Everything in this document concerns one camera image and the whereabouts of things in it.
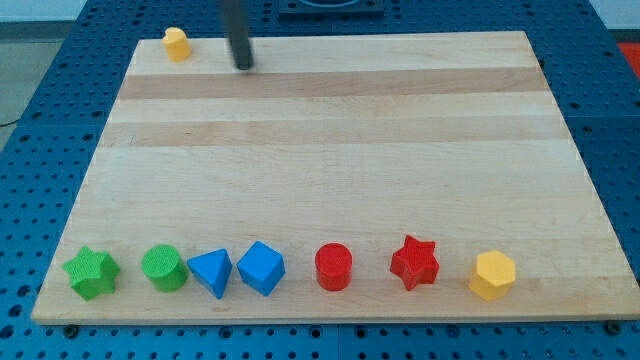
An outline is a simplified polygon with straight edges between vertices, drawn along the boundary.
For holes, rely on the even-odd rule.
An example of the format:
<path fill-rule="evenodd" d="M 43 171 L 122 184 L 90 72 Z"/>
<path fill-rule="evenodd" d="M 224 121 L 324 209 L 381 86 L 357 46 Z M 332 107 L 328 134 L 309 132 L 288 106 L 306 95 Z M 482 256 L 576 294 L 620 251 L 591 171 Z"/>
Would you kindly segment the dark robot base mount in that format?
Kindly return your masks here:
<path fill-rule="evenodd" d="M 382 15 L 385 0 L 277 0 L 278 17 Z"/>

